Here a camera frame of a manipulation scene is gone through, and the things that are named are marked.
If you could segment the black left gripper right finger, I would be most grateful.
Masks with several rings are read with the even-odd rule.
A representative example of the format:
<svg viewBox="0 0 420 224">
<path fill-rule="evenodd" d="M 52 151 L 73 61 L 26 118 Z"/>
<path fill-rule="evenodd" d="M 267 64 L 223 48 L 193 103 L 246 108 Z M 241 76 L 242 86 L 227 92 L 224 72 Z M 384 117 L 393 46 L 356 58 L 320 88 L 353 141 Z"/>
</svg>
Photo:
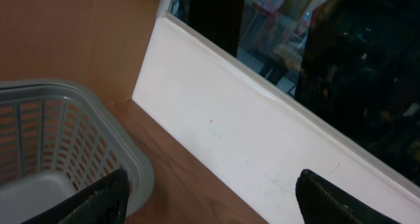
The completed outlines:
<svg viewBox="0 0 420 224">
<path fill-rule="evenodd" d="M 301 171 L 295 195 L 306 224 L 397 224 L 309 169 Z"/>
</svg>

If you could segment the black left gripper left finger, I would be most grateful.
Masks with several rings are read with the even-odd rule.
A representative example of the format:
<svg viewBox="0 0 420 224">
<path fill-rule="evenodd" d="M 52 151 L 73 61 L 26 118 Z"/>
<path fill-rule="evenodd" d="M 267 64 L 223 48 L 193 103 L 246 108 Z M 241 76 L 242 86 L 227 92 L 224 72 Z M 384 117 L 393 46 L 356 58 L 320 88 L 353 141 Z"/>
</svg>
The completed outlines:
<svg viewBox="0 0 420 224">
<path fill-rule="evenodd" d="M 22 224 L 124 224 L 128 199 L 127 172 L 117 169 Z"/>
</svg>

